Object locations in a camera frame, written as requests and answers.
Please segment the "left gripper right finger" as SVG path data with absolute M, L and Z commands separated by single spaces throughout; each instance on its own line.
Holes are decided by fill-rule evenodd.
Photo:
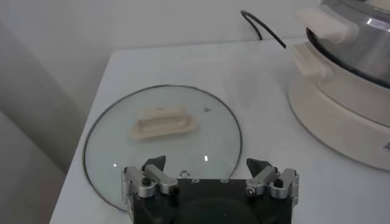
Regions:
M 246 195 L 249 197 L 268 193 L 275 199 L 292 200 L 295 206 L 299 202 L 299 174 L 294 169 L 285 169 L 282 172 L 268 161 L 253 158 L 246 160 L 247 168 L 252 178 L 246 180 Z

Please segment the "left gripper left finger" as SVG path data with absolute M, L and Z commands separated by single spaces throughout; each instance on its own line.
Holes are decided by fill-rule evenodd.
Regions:
M 158 156 L 148 159 L 141 169 L 135 166 L 125 167 L 121 172 L 122 200 L 128 203 L 133 195 L 150 198 L 157 192 L 163 195 L 178 194 L 179 182 L 163 172 L 165 163 L 166 157 Z

